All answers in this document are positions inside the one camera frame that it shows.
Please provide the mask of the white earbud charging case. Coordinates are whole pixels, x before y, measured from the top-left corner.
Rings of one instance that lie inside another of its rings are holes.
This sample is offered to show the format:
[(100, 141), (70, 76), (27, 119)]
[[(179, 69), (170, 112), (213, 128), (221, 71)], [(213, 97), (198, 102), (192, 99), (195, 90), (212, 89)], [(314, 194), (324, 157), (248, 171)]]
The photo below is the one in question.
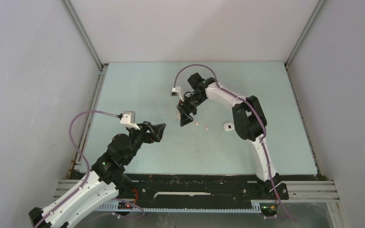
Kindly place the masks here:
[(225, 123), (223, 128), (226, 132), (231, 132), (235, 130), (234, 123)]

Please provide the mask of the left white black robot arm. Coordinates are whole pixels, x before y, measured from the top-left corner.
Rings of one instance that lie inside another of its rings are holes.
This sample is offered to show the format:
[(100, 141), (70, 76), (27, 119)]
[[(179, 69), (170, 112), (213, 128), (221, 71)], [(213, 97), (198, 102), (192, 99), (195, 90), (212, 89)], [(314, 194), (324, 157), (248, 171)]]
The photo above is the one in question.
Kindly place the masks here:
[(115, 135), (106, 152), (76, 185), (50, 205), (29, 212), (32, 226), (73, 228), (103, 203), (129, 196), (132, 181), (125, 174), (125, 167), (144, 143), (159, 143), (165, 128), (165, 123), (144, 121), (137, 128), (129, 128), (127, 134)]

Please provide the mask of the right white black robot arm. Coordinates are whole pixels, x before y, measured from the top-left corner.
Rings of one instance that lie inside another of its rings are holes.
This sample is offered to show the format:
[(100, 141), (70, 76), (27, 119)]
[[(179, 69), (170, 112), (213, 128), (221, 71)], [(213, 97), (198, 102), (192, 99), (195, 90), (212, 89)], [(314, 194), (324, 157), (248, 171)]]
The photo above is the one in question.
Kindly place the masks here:
[(171, 95), (179, 97), (177, 110), (180, 126), (193, 122), (197, 107), (206, 100), (213, 100), (231, 110), (236, 134), (253, 146), (257, 165), (258, 194), (265, 199), (271, 198), (281, 183), (269, 154), (266, 142), (267, 120), (255, 96), (243, 97), (223, 87), (214, 78), (204, 79), (198, 73), (188, 78), (192, 91), (185, 94), (181, 87), (173, 86)]

